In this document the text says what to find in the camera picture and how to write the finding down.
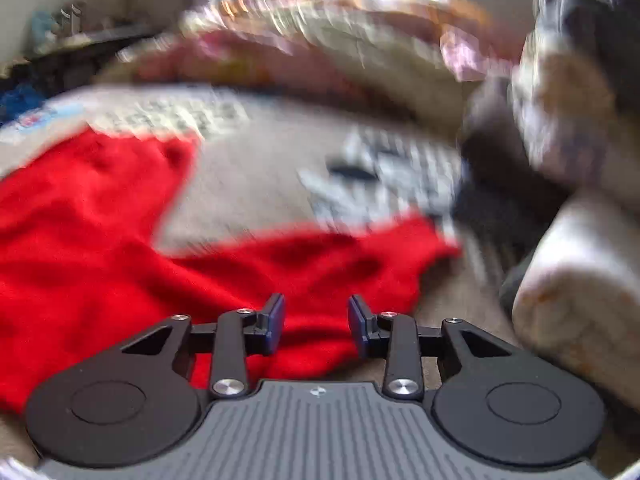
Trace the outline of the floral quilted comforter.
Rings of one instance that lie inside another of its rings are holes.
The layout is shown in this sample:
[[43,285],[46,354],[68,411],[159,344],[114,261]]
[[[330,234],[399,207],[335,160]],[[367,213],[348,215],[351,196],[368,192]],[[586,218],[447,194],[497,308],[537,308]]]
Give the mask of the floral quilted comforter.
[[468,0],[220,0],[118,52],[100,84],[204,82],[447,130],[522,40]]

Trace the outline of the white rolled garment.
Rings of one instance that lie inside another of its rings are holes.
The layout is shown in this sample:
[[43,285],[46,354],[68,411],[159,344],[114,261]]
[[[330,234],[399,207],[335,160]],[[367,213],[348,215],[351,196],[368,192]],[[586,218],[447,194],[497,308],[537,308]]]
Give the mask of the white rolled garment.
[[639,219],[580,192],[504,280],[500,304],[524,346],[639,405]]

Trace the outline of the stack of folded clothes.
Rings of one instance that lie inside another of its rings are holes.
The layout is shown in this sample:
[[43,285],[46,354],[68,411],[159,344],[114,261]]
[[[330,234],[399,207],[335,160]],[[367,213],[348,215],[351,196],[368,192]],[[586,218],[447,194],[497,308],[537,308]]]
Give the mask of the stack of folded clothes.
[[639,209],[639,0],[536,3],[520,64],[469,100],[451,207],[524,245],[582,188]]

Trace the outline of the dark side table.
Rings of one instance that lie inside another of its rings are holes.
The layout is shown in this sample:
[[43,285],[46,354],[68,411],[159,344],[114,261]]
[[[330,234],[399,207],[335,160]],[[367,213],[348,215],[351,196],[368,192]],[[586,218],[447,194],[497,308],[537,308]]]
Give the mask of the dark side table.
[[88,84],[100,69],[132,44],[152,38],[160,29],[129,25],[67,38],[46,54],[32,54],[1,70],[1,91],[31,84],[48,98]]

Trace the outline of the blue plastic bag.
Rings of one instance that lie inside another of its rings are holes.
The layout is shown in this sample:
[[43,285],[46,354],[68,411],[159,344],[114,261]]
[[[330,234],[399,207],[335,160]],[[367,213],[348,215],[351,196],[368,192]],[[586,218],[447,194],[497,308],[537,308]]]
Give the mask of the blue plastic bag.
[[23,82],[14,88],[1,92],[0,125],[13,122],[17,117],[35,110],[44,102],[44,95],[32,84]]

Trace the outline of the red knit sweater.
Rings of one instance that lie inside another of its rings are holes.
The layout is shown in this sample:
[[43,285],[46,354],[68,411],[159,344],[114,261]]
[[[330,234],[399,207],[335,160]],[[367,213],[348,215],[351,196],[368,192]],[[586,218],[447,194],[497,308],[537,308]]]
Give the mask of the red knit sweater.
[[312,379],[356,360],[347,301],[409,314],[420,277],[458,254],[431,221],[355,233],[285,226],[178,256],[151,238],[194,164],[192,139],[85,129],[1,183],[1,406],[21,413],[59,370],[175,314],[213,322],[285,296],[283,336],[251,380]]

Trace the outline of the Mickey Mouse fleece blanket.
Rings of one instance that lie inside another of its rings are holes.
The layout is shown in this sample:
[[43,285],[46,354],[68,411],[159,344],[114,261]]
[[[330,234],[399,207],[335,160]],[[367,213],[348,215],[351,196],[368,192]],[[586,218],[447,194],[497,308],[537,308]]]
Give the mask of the Mickey Mouse fleece blanket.
[[461,174],[453,148],[400,122],[203,86],[61,94],[2,128],[2,171],[24,166],[83,126],[201,133],[186,194],[156,237],[174,254],[322,221],[331,195],[370,207],[378,218],[411,206],[441,212]]

